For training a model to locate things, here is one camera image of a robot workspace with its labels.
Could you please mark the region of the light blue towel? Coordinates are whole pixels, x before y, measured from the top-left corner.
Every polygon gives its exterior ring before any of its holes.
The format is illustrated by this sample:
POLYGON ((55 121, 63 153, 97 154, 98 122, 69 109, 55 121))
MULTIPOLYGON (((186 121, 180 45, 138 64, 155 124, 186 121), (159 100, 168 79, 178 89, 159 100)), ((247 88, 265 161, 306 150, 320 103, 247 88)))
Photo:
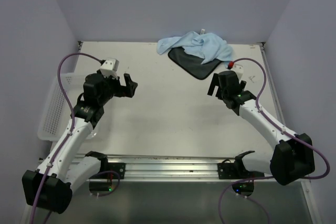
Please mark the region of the light blue towel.
POLYGON ((162 55, 177 47, 182 47, 188 55, 203 59, 202 65, 215 59, 221 62, 232 61, 233 48, 214 33, 198 34, 190 31, 183 36, 163 38, 157 42, 156 51, 162 55))

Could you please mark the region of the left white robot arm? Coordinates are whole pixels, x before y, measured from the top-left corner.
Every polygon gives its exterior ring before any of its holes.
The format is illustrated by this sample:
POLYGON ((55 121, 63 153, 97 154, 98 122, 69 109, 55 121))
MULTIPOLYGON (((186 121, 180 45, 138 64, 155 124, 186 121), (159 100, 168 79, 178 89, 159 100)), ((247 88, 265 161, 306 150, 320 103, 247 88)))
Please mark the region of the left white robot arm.
POLYGON ((138 84, 130 75, 105 77, 101 71, 86 76, 83 92, 71 109, 67 128, 47 158, 35 169, 25 171, 22 177, 26 202, 35 211, 42 208, 58 214, 69 206, 74 192, 93 177, 121 176, 111 170, 105 154, 89 151, 76 167, 70 168, 84 140, 93 132, 104 114, 104 106, 114 97, 132 98, 138 84))

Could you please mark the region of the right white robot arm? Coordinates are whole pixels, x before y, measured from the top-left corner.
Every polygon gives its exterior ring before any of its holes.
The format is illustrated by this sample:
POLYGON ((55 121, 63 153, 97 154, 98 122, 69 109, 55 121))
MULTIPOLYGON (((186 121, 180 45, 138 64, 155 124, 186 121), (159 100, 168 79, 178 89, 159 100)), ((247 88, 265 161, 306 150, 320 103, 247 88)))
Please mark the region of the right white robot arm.
POLYGON ((268 142, 272 153, 246 151, 237 155, 232 164, 222 163, 222 169, 234 172, 239 178, 256 173, 269 174, 281 185, 314 172, 311 138, 305 133, 298 135, 284 125, 279 128, 272 125, 274 117, 257 105, 256 97, 245 90, 245 85, 246 82, 240 81, 234 71, 215 73, 207 94, 215 95, 228 109, 252 125, 268 142))

